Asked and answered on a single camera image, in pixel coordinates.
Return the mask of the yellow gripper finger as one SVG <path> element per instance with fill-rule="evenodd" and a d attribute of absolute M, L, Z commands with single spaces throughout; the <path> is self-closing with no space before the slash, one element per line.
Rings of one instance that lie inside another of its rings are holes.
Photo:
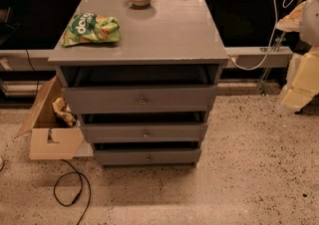
<path fill-rule="evenodd" d="M 288 15 L 276 23 L 276 28 L 284 32 L 299 32 L 303 22 L 306 2 L 297 5 Z"/>
<path fill-rule="evenodd" d="M 294 54 L 286 81 L 278 96 L 276 108 L 280 113 L 300 112 L 319 94 L 319 51 Z"/>

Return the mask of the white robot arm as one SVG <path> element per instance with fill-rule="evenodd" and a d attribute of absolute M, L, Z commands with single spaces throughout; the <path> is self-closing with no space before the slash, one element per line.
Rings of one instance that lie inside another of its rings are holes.
<path fill-rule="evenodd" d="M 286 85 L 277 103 L 280 113 L 300 112 L 319 94 L 319 0 L 306 0 L 280 19 L 276 28 L 298 32 L 311 46 L 304 55 L 294 54 L 290 60 Z"/>

